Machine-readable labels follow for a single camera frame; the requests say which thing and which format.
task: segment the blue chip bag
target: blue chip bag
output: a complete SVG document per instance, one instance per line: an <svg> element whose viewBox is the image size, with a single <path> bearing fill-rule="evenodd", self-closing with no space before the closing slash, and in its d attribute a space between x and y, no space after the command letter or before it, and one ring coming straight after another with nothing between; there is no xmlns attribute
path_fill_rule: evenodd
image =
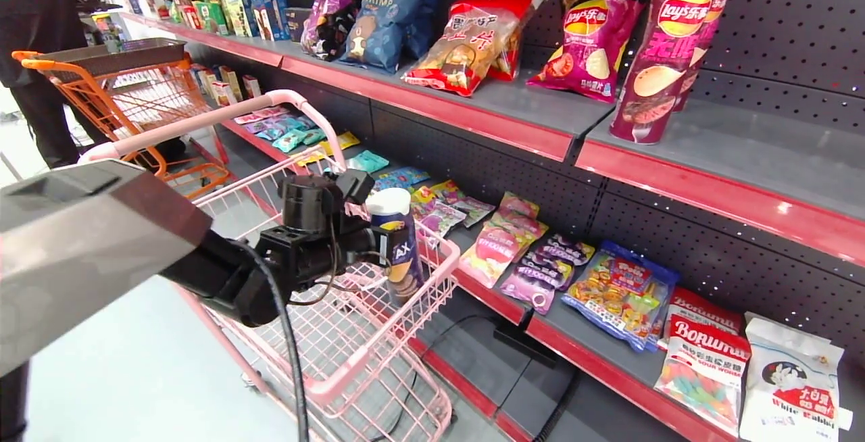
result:
<svg viewBox="0 0 865 442"><path fill-rule="evenodd" d="M291 153L291 150L300 146L304 134L306 133L300 130L290 130L277 140L273 141L273 146L277 147L277 149L283 153Z"/></svg>
<svg viewBox="0 0 865 442"><path fill-rule="evenodd" d="M422 0L362 0L340 62L396 73L405 29Z"/></svg>
<svg viewBox="0 0 865 442"><path fill-rule="evenodd" d="M405 50L413 58L421 58L433 45L433 14L439 0L423 0L414 20L405 29Z"/></svg>

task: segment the red shelf edge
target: red shelf edge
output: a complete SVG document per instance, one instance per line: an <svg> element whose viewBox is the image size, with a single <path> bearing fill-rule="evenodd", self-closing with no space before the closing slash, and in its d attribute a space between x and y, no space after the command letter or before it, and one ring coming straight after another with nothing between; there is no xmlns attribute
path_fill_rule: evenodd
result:
<svg viewBox="0 0 865 442"><path fill-rule="evenodd" d="M861 220L597 141L586 140L575 166L865 266Z"/></svg>
<svg viewBox="0 0 865 442"><path fill-rule="evenodd" d="M344 72L338 64L307 62L296 57L278 55L259 47L253 47L253 45L232 41L224 38L224 36L204 32L204 30L194 30L182 26L182 24L154 20L138 14L121 13L121 15L127 20L165 30L165 32L173 32L175 35L208 47L227 51L240 57L251 58L269 66L279 67L285 72L304 76L322 84L390 104L425 118L444 122L444 124L461 128L461 130L518 147L535 153L535 155L556 159L559 162L564 161L568 156L572 140L571 134L543 128L530 122L509 118L509 116L486 112L486 110L470 106L472 101L469 99L465 103L454 102L442 97L430 96L424 92L384 84L351 72Z"/></svg>

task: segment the store shelf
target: store shelf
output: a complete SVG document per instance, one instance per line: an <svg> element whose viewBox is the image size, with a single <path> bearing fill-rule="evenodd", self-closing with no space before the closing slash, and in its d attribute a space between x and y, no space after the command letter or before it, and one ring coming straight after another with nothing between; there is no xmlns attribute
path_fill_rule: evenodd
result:
<svg viewBox="0 0 865 442"><path fill-rule="evenodd" d="M287 72L400 107L546 158L558 159L559 162L565 160L575 137L583 137L612 110L611 105L586 97L528 87L525 80L531 75L529 70L523 70L522 79L518 82L487 79L472 98L464 98L404 84L399 79L402 72L392 76L344 64L322 62L304 54L300 45L294 42L219 36L141 15L123 16L136 23L173 32L187 41L195 41L269 66L279 66Z"/></svg>
<svg viewBox="0 0 865 442"><path fill-rule="evenodd" d="M865 266L865 137L694 100L646 146L591 131L576 166Z"/></svg>

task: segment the gray shelf surface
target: gray shelf surface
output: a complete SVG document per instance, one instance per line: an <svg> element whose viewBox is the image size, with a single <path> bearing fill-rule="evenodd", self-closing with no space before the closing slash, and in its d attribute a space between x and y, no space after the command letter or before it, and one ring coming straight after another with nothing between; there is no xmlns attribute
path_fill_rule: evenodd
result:
<svg viewBox="0 0 865 442"><path fill-rule="evenodd" d="M587 140L865 220L862 135L694 99L673 115L661 143L637 145L609 134L612 118L589 132Z"/></svg>

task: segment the cable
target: cable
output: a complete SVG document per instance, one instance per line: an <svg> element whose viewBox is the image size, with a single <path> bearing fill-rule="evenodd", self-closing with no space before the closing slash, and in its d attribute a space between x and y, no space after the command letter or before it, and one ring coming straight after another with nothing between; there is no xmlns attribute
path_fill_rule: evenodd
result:
<svg viewBox="0 0 865 442"><path fill-rule="evenodd" d="M464 318L457 319L456 322L452 323L445 330L442 330L441 333L436 335L435 339L432 340L432 343L430 343L429 346L426 346L426 349L424 349L423 352L421 352L420 355L418 356L420 361L423 361L424 356L426 356L430 352L430 350L433 350L433 347L436 347L436 345L438 345L442 340L445 339L445 335L448 332L450 332L451 329L457 327L458 325L461 325L463 322L467 322L467 321L470 321L472 319L485 319L485 320L488 320L489 322L494 322L494 323L498 320L497 316L492 316L492 315L485 316L485 315L481 315L481 314L472 314L469 316L464 316ZM370 439L369 442L381 442L381 440L387 440L391 435L393 435L393 432L395 432L396 427L399 426L399 421L402 421L402 415L405 414L405 403L408 402L408 397L411 396L412 390L414 389L414 383L417 383L417 381L418 381L418 372L415 371L411 386L408 389L408 393L406 393L405 398L402 399L403 407L399 411L399 416L396 417L395 421L393 421L393 426L390 427L390 430L388 430L387 433L383 433L374 439Z"/></svg>
<svg viewBox="0 0 865 442"><path fill-rule="evenodd" d="M247 254L253 258L253 262L255 262L257 269L259 269L265 278L268 279L268 284L270 285L273 294L273 301L276 303L279 323L282 324L282 330L285 334L285 346L287 346L288 350L288 362L291 365L291 378L293 378L294 383L295 410L297 412L297 440L299 440L299 442L308 442L310 439L310 421L309 414L306 412L306 393L305 390L303 390L303 371L300 366L300 355L297 353L297 340L294 338L294 330L291 328L291 319L288 316L288 312L285 310L285 301L282 298L282 293L279 292L279 288L276 285L276 279L273 278L273 273L271 272L270 267L268 267L268 264L265 263L265 260L262 259L256 250L242 241L232 240L232 244L235 244L242 250L246 251Z"/></svg>

